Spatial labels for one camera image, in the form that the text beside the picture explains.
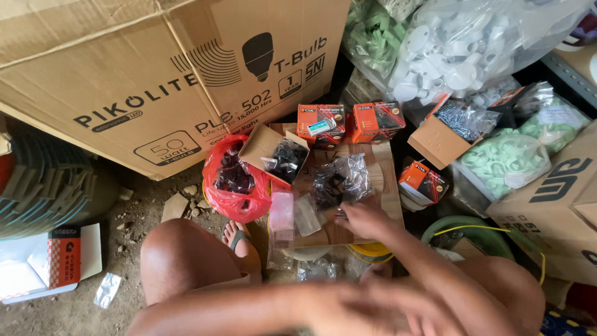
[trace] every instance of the leg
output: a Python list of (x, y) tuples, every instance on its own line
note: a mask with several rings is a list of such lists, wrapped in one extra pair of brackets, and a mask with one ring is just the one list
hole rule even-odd
[(526, 269), (498, 256), (469, 259), (454, 265), (500, 301), (528, 335), (537, 335), (545, 313), (545, 297), (538, 281)]
[(196, 288), (239, 279), (243, 277), (243, 268), (242, 259), (234, 251), (186, 219), (157, 225), (141, 246), (141, 283), (147, 305)]

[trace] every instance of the wooden board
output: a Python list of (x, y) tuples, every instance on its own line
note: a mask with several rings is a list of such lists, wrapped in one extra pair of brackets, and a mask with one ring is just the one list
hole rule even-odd
[[(285, 131), (296, 133), (296, 123), (271, 124), (270, 128), (274, 131), (284, 134)], [(313, 150), (309, 153), (307, 162), (301, 169), (299, 176), (294, 181), (293, 191), (301, 197), (311, 191), (313, 184), (313, 174), (317, 167), (330, 163), (338, 157), (349, 154), (365, 153), (365, 163), (369, 179), (373, 185), (373, 198), (368, 200), (372, 207), (378, 207), (387, 212), (388, 216), (395, 219), (396, 225), (404, 228), (402, 219), (402, 207), (400, 205), (400, 196), (398, 193), (398, 181), (394, 171), (394, 159), (389, 141), (384, 141), (378, 145), (369, 145), (365, 143), (341, 143), (333, 151)], [(311, 246), (328, 245), (348, 245), (371, 243), (367, 240), (355, 236), (349, 230), (338, 226), (333, 221), (335, 210), (326, 211), (325, 217), (328, 221), (323, 225), (323, 230), (307, 237), (295, 235), (293, 242), (276, 242), (275, 248), (300, 248)]]

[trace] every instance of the concrete floor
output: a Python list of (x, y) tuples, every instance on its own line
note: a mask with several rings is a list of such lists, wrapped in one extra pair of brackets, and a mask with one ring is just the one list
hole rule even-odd
[[(160, 223), (164, 202), (176, 192), (181, 192), (189, 200), (203, 198), (201, 192), (195, 196), (183, 192), (186, 186), (201, 185), (203, 164), (159, 182), (116, 164), (107, 164), (115, 176), (119, 176), (121, 185), (134, 190), (134, 194), (129, 201), (116, 202), (105, 218), (100, 220), (104, 270), (83, 280), (74, 291), (10, 306), (0, 305), (1, 336), (124, 335), (134, 315), (144, 307), (139, 278), (139, 255), (143, 239), (154, 225)], [(219, 237), (222, 226), (228, 222), (226, 217), (210, 210), (192, 220), (216, 237)], [(129, 223), (130, 229), (117, 230), (123, 223)], [(260, 218), (249, 223), (248, 229), (265, 266), (268, 250), (266, 219)], [(120, 246), (123, 247), (122, 252), (118, 252)], [(357, 278), (367, 266), (346, 247), (331, 249), (327, 257), (344, 269), (344, 278)], [(123, 281), (110, 307), (104, 310), (94, 305), (93, 299), (106, 272), (121, 276)], [(296, 263), (292, 270), (267, 270), (265, 278), (273, 283), (295, 282)]]

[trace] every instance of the flip-flop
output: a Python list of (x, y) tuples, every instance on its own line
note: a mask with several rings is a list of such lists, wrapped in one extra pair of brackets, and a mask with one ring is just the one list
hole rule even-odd
[[(226, 224), (224, 224), (224, 227), (222, 228), (220, 240), (224, 238), (224, 230), (226, 230)], [(238, 244), (238, 242), (240, 242), (242, 239), (248, 241), (249, 244), (253, 245), (253, 241), (251, 241), (251, 236), (249, 236), (244, 231), (237, 230), (236, 234), (234, 235), (234, 238), (232, 239), (232, 243), (230, 244), (230, 249), (234, 251), (236, 249), (236, 244)]]

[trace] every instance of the light bulb illustration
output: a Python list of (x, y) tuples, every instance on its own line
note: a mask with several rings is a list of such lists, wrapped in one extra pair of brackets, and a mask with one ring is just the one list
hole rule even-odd
[(242, 45), (242, 55), (247, 70), (255, 75), (258, 81), (265, 81), (273, 60), (272, 34), (261, 33), (250, 38)]

